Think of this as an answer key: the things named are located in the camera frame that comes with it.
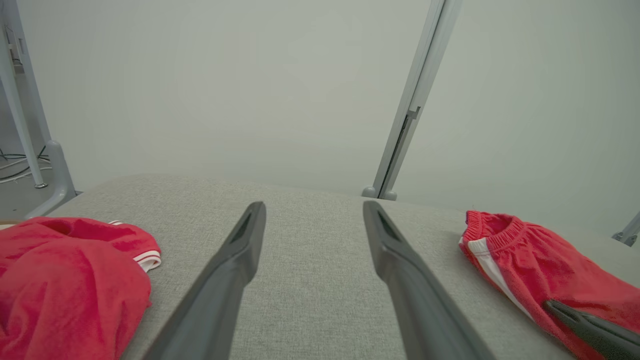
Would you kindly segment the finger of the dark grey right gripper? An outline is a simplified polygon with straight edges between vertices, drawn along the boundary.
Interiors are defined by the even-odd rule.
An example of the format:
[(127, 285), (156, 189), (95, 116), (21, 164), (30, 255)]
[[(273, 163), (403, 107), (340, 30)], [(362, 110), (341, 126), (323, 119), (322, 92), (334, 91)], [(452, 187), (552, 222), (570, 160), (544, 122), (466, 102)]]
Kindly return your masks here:
[(640, 333), (557, 300), (547, 300), (544, 308), (606, 360), (640, 360)]

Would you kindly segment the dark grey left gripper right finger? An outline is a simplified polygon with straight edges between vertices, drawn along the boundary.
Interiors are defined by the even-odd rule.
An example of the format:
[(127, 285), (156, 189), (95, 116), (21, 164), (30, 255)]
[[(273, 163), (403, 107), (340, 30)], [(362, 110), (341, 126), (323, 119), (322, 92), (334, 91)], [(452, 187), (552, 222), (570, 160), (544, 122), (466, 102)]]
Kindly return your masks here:
[(407, 360), (496, 360), (384, 208), (363, 203), (375, 273), (386, 284)]

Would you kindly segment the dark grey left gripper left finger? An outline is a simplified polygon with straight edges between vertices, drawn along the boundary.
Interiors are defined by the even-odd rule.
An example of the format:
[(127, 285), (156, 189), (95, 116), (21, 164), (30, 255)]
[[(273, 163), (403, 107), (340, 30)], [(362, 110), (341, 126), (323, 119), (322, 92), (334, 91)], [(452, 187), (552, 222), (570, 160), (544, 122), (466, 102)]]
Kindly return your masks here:
[(265, 203), (250, 203), (142, 360), (229, 360), (243, 292), (258, 271), (265, 227)]

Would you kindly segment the red shorts with white stripe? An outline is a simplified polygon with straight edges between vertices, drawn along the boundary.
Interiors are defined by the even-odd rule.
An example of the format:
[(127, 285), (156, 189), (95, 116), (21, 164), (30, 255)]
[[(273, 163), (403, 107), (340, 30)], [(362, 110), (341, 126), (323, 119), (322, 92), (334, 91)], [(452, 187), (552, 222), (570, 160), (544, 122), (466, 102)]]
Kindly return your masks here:
[(459, 247), (483, 278), (579, 360), (604, 360), (544, 309), (555, 300), (640, 334), (640, 288), (514, 215), (469, 210)]

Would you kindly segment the red shirt with white cuffs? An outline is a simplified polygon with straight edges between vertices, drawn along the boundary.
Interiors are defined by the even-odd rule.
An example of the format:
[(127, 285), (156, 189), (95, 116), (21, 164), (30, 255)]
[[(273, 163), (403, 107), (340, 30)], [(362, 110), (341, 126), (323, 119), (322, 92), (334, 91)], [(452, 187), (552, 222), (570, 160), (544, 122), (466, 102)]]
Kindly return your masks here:
[(0, 360), (120, 360), (161, 263), (154, 237), (121, 221), (0, 225)]

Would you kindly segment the grey partition foot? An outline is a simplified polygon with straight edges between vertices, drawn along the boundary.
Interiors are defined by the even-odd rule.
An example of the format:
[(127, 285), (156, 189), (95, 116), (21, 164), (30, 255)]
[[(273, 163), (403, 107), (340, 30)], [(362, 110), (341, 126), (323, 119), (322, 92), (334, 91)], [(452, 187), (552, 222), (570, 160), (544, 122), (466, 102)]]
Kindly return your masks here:
[(612, 238), (629, 246), (630, 248), (636, 243), (640, 234), (640, 211), (633, 217), (633, 219), (625, 226), (622, 231), (616, 232)]

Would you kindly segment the thin grey metal pole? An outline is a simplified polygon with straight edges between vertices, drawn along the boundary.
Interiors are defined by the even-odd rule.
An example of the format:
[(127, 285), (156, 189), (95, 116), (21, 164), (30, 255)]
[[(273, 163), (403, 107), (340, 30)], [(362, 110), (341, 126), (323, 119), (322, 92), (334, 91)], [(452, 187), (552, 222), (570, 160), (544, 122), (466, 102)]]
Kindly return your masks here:
[(26, 167), (22, 170), (13, 174), (0, 176), (0, 185), (31, 177), (34, 187), (36, 189), (43, 189), (46, 188), (48, 184), (42, 177), (42, 171), (51, 170), (51, 167), (41, 167), (42, 153), (46, 150), (46, 147), (44, 146), (41, 152), (34, 150), (29, 125), (19, 95), (19, 87), (16, 82), (17, 74), (8, 28), (0, 20), (0, 88), (4, 91), (11, 118), (13, 119), (14, 127), (16, 128), (17, 136), (22, 146), (22, 153), (20, 154), (11, 155), (0, 152), (0, 158), (7, 158), (13, 161), (0, 166), (0, 171), (16, 166), (16, 164), (20, 162), (26, 162)]

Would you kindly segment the thick grey metal frame leg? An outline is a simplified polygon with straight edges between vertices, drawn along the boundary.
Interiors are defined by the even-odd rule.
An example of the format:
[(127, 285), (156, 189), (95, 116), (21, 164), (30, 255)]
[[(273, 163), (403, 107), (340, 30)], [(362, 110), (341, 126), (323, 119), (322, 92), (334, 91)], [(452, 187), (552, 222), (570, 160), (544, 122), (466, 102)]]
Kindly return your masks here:
[(12, 44), (12, 53), (14, 64), (16, 66), (16, 81), (18, 76), (23, 76), (25, 80), (25, 88), (28, 92), (27, 100), (32, 105), (36, 123), (49, 154), (50, 167), (52, 171), (51, 184), (41, 188), (52, 189), (49, 198), (37, 205), (30, 212), (26, 213), (23, 218), (30, 219), (50, 214), (52, 211), (69, 202), (77, 196), (76, 189), (67, 166), (66, 157), (60, 142), (55, 141), (51, 136), (50, 127), (42, 105), (41, 94), (39, 93), (38, 84), (35, 79), (34, 66), (29, 53), (26, 41), (25, 30), (20, 17), (18, 0), (0, 0), (0, 20), (6, 25), (9, 40)]

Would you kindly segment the grey partition post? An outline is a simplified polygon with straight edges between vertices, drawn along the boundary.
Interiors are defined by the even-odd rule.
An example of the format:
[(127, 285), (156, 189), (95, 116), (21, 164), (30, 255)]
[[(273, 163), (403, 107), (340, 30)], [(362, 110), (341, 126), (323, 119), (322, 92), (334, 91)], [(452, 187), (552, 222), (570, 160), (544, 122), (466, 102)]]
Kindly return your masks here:
[(418, 46), (414, 53), (406, 84), (404, 85), (402, 96), (398, 103), (398, 108), (391, 125), (391, 131), (388, 135), (377, 172), (375, 173), (373, 184), (372, 186), (365, 187), (361, 192), (361, 196), (364, 198), (379, 199), (386, 193), (383, 187), (393, 170), (398, 152), (400, 148), (402, 148), (404, 132), (409, 121), (408, 116), (411, 112), (410, 104), (418, 87), (419, 78), (425, 66), (432, 39), (437, 29), (439, 19), (441, 18), (442, 7), (445, 3), (446, 0), (430, 0), (429, 11), (427, 12)]
[(422, 113), (425, 110), (426, 102), (429, 98), (438, 70), (441, 66), (442, 59), (445, 55), (446, 48), (450, 43), (450, 38), (457, 22), (460, 10), (464, 0), (446, 0), (442, 7), (441, 16), (438, 21), (435, 33), (432, 37), (429, 52), (423, 66), (422, 73), (418, 80), (413, 100), (411, 101), (409, 116), (407, 116), (407, 126), (404, 131), (401, 148), (398, 151), (395, 163), (391, 169), (391, 173), (382, 189), (385, 194), (380, 199), (395, 201), (398, 196), (394, 191), (394, 185), (400, 174), (403, 161), (409, 151), (410, 143), (418, 127)]

